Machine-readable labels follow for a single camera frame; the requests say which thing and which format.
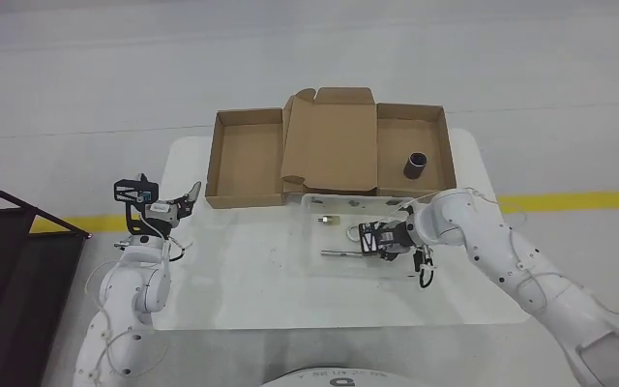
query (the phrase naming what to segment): yellow floor stripe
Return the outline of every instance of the yellow floor stripe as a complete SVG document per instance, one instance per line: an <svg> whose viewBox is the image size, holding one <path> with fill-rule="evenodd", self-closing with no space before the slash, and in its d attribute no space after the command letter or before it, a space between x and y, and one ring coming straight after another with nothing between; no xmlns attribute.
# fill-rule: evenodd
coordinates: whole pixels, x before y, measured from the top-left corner
<svg viewBox="0 0 619 387"><path fill-rule="evenodd" d="M619 192L599 193L546 193L519 196L500 196L501 210L517 212L577 211L619 208Z"/></svg>
<svg viewBox="0 0 619 387"><path fill-rule="evenodd" d="M522 209L526 212L577 211L597 209L619 209L619 192L598 193L546 193L532 195L500 196L501 210L505 214ZM72 217L65 221L88 232L126 232L124 215L100 215ZM37 218L30 232L51 232L62 227Z"/></svg>

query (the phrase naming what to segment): cardboard box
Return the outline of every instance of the cardboard box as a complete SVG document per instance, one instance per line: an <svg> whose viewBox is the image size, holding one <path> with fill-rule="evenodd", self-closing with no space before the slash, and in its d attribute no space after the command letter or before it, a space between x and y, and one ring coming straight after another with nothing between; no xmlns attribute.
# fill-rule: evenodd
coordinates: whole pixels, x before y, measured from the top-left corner
<svg viewBox="0 0 619 387"><path fill-rule="evenodd" d="M402 170L427 156L421 177ZM213 208L283 204L283 194L419 197L456 187L442 106L376 104L368 88L305 89L284 109L220 111L206 191Z"/></svg>
<svg viewBox="0 0 619 387"><path fill-rule="evenodd" d="M206 187L211 207L282 205L283 140L280 108L218 112Z"/></svg>

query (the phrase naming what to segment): cylindrical cup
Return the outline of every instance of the cylindrical cup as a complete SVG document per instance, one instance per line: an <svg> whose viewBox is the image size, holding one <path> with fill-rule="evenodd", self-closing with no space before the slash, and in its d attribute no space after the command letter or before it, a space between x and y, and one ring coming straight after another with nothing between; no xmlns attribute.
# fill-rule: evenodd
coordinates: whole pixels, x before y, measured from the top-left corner
<svg viewBox="0 0 619 387"><path fill-rule="evenodd" d="M427 157L421 152L415 152L406 161L404 166L404 176L408 179L419 179L426 167Z"/></svg>

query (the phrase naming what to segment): table surface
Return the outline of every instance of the table surface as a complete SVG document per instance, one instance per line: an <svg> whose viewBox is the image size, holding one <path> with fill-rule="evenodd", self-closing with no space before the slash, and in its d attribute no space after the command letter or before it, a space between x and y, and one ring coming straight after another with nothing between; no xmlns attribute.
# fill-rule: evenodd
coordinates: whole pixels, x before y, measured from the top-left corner
<svg viewBox="0 0 619 387"><path fill-rule="evenodd" d="M174 142L160 197L177 197L202 181L210 136ZM450 130L459 187L494 199L475 138ZM479 211L503 222L498 207L475 198ZM528 318L512 299L468 262L463 247L436 247L433 284L304 275L294 270L298 202L281 207L213 210L203 194L193 215L173 230L193 242L170 265L172 285L165 309L153 314L156 329L291 329L516 323Z"/></svg>

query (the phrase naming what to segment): plastic tray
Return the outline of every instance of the plastic tray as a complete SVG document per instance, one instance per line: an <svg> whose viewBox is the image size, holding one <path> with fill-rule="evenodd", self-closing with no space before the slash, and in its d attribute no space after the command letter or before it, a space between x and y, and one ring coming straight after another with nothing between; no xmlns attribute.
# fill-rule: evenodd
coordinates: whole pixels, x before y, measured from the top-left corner
<svg viewBox="0 0 619 387"><path fill-rule="evenodd" d="M346 236L352 224L376 222L394 212L409 198L380 196L346 196L308 193L301 199L301 232L299 259L306 275L355 278L410 278L416 277L413 253L400 254L393 261L379 257L324 256L322 250L359 252L359 242ZM324 215L339 216L339 224L324 224L318 219ZM400 211L390 220L406 219Z"/></svg>

